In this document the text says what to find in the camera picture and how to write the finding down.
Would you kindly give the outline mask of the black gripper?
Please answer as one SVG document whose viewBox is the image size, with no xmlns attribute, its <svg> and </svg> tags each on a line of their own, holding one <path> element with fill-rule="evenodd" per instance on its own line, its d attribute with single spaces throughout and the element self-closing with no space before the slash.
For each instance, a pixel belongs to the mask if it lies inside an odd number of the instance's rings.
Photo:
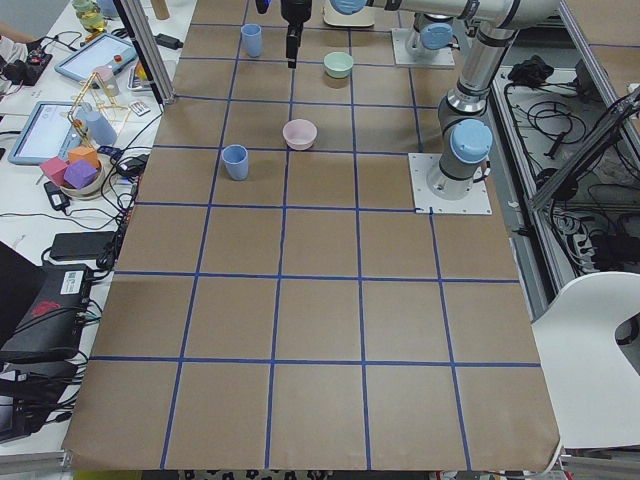
<svg viewBox="0 0 640 480">
<path fill-rule="evenodd" d="M 282 0 L 280 2 L 282 18 L 289 24 L 286 35 L 286 60 L 290 69 L 297 66 L 298 51 L 301 44 L 303 24 L 312 14 L 311 0 Z"/>
</svg>

